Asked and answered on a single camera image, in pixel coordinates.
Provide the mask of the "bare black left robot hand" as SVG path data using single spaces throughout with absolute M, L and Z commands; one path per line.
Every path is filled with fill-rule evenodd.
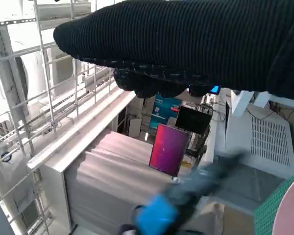
M 120 235 L 198 235 L 199 231 L 183 226 L 193 217 L 204 196 L 213 195 L 249 156 L 243 149 L 228 150 L 216 155 L 217 162 L 200 166 L 181 183 L 167 184 L 146 205 L 138 205 L 132 224 L 123 224 Z

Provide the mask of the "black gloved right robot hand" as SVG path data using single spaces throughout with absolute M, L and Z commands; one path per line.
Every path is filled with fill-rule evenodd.
M 215 86 L 294 100 L 294 0 L 126 0 L 60 24 L 72 58 L 139 98 Z

